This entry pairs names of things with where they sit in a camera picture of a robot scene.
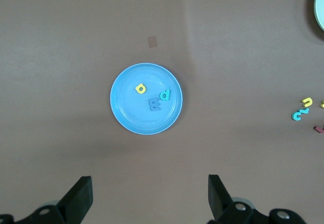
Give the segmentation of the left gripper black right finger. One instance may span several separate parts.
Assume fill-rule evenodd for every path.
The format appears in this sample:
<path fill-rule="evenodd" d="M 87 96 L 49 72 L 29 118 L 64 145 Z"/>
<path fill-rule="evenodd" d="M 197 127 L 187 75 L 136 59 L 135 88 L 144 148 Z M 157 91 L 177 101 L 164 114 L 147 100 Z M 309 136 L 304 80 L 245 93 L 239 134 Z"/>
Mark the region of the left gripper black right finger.
<path fill-rule="evenodd" d="M 220 177 L 216 174 L 210 174 L 208 177 L 208 201 L 214 217 L 208 221 L 208 224 L 304 223 L 304 219 L 299 214 L 288 209 L 273 209 L 266 216 L 247 203 L 233 201 Z"/>

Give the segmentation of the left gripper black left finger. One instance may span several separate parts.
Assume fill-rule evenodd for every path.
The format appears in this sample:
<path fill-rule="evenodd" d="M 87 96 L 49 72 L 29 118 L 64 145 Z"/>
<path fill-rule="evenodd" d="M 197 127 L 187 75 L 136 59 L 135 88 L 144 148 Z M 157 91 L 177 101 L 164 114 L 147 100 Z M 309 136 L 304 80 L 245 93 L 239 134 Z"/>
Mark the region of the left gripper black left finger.
<path fill-rule="evenodd" d="M 82 176 L 57 204 L 42 206 L 19 221 L 2 214 L 1 223 L 81 223 L 92 204 L 92 177 Z"/>

